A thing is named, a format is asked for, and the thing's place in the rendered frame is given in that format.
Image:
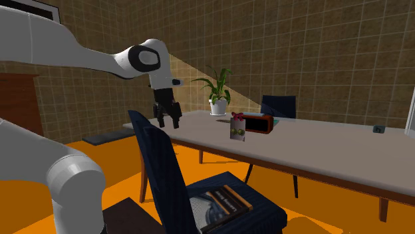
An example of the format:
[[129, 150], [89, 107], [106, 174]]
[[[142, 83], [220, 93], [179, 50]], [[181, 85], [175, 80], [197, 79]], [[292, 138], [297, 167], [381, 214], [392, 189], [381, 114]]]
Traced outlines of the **book with orange stripe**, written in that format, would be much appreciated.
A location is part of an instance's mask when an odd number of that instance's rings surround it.
[[253, 210], [252, 204], [232, 190], [228, 185], [190, 198], [196, 227], [200, 234], [213, 230]]

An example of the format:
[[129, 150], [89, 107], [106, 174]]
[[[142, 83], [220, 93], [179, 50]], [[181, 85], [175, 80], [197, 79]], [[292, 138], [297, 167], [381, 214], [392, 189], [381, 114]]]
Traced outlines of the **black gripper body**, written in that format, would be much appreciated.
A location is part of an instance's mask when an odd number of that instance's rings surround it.
[[174, 113], [174, 93], [172, 88], [163, 88], [154, 90], [155, 104], [153, 105], [153, 113], [157, 114], [162, 108], [167, 114]]

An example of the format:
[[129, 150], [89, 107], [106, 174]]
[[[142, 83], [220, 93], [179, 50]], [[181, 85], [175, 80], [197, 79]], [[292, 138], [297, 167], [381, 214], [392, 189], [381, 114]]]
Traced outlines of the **white panel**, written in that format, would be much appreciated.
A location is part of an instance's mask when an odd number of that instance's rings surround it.
[[407, 123], [404, 133], [415, 139], [415, 89], [413, 91], [410, 109], [408, 113]]

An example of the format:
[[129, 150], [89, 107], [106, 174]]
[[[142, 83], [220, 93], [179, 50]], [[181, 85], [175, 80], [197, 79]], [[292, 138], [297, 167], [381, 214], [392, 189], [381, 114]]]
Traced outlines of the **grey gift bag red bow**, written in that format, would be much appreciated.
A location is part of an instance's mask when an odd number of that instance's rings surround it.
[[230, 119], [230, 138], [232, 140], [245, 141], [245, 125], [246, 121], [243, 118], [243, 113], [231, 113]]

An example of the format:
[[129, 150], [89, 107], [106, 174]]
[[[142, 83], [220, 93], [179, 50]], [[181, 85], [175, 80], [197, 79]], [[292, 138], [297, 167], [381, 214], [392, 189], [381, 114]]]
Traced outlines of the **green plant in white pot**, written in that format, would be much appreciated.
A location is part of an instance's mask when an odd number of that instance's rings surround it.
[[211, 66], [207, 65], [207, 67], [213, 70], [216, 79], [216, 85], [214, 85], [213, 82], [207, 78], [197, 78], [193, 81], [204, 81], [206, 82], [206, 85], [204, 85], [202, 88], [211, 88], [211, 93], [209, 95], [211, 115], [225, 116], [226, 106], [230, 104], [231, 96], [229, 90], [226, 90], [224, 86], [226, 84], [227, 74], [233, 74], [233, 72], [227, 68], [223, 68], [218, 74], [216, 70]]

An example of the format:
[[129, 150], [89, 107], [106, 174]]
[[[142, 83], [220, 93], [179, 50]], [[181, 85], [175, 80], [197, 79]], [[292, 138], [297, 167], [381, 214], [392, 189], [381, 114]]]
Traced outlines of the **black framed wall picture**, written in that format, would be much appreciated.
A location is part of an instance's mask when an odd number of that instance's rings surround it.
[[0, 5], [39, 15], [60, 23], [59, 8], [37, 0], [0, 0]]

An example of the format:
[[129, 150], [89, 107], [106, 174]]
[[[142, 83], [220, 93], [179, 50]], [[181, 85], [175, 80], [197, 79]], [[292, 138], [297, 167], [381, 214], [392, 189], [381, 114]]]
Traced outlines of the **dark robot stand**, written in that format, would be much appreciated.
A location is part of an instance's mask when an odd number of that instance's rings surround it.
[[164, 228], [133, 199], [127, 197], [103, 211], [101, 234], [165, 234]]

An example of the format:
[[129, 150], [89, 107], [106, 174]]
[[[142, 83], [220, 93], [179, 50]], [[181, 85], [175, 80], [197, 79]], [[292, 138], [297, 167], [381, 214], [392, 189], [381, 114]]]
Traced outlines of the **red-brown box with black face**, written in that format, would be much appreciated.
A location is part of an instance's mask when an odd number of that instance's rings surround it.
[[245, 120], [245, 130], [247, 132], [269, 134], [273, 130], [274, 118], [270, 115], [252, 116], [244, 114], [242, 118]]

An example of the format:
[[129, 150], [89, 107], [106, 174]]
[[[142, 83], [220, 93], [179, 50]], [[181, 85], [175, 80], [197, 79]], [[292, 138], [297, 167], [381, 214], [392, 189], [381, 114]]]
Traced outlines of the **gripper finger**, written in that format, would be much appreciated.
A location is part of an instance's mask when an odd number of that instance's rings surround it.
[[168, 115], [172, 118], [174, 129], [179, 128], [180, 117], [182, 116], [182, 111], [180, 108], [179, 102], [173, 102], [168, 107]]
[[153, 105], [153, 113], [154, 113], [154, 117], [157, 119], [159, 123], [159, 127], [163, 128], [165, 126], [164, 124], [165, 108], [161, 104], [156, 103]]

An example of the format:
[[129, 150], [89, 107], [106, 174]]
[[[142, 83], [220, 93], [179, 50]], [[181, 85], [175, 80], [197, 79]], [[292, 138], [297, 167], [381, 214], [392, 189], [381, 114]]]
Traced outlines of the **dark flat floor mat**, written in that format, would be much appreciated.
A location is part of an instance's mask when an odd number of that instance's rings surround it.
[[134, 135], [134, 131], [131, 129], [122, 129], [113, 132], [107, 132], [104, 134], [99, 134], [95, 136], [88, 136], [83, 138], [84, 142], [87, 142], [93, 146], [98, 146], [101, 144], [121, 140], [127, 137], [131, 137]]

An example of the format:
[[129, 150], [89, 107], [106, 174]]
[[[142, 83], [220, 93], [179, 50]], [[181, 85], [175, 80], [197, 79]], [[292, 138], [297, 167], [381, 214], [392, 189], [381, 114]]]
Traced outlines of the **brown wooden cabinet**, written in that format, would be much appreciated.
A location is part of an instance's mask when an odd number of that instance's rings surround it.
[[35, 77], [37, 74], [0, 73], [0, 117], [43, 136]]

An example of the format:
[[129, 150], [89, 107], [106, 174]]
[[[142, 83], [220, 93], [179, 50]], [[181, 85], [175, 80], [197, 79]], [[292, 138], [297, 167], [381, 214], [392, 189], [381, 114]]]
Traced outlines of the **dark blue chair with book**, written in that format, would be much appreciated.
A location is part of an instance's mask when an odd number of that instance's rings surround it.
[[154, 203], [166, 234], [200, 234], [190, 198], [228, 185], [253, 210], [213, 230], [210, 234], [283, 234], [287, 226], [284, 209], [255, 191], [230, 172], [223, 172], [186, 185], [170, 137], [141, 113], [129, 116], [147, 170]]

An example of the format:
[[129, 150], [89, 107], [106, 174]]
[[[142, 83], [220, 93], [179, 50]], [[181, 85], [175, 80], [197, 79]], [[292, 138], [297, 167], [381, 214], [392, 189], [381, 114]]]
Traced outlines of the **long grey wooden table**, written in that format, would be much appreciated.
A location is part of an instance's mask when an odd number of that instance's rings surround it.
[[370, 126], [281, 118], [270, 133], [247, 132], [239, 141], [203, 110], [186, 112], [178, 129], [170, 117], [165, 123], [175, 144], [378, 197], [381, 221], [389, 201], [415, 207], [415, 138], [402, 129], [379, 134]]

